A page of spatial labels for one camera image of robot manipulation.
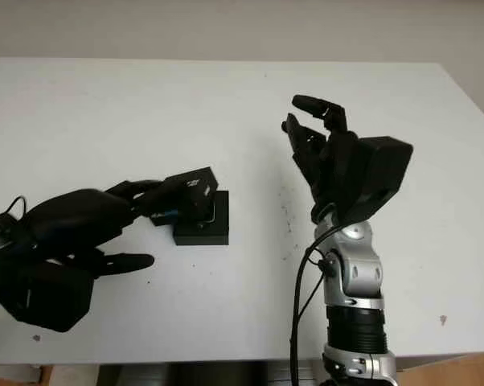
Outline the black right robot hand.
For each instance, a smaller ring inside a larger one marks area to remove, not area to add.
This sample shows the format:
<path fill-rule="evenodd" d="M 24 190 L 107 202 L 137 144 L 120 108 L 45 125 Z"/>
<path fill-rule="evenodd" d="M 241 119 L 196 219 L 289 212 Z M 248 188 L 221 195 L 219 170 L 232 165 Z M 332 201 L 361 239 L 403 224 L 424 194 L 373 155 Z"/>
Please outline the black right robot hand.
<path fill-rule="evenodd" d="M 292 113 L 281 123 L 293 160 L 310 186 L 314 200 L 311 220 L 319 224 L 326 216 L 337 214 L 343 191 L 342 174 L 358 136 L 347 128 L 346 111 L 341 105 L 302 94 L 293 97 L 292 105 L 322 121 L 329 132 L 325 135 L 303 126 Z"/>

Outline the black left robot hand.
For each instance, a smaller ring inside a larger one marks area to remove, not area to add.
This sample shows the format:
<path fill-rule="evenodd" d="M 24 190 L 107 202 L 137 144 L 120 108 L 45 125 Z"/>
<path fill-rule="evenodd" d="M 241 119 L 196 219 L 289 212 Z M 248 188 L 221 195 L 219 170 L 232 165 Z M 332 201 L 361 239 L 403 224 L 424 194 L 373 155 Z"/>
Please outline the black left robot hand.
<path fill-rule="evenodd" d="M 94 277 L 150 267 L 150 254 L 106 255 L 99 246 L 139 217 L 157 224 L 190 220 L 198 213 L 193 190 L 184 181 L 123 181 L 105 191 L 87 188 L 59 195 L 33 207 L 21 225 L 47 259 L 89 271 Z"/>

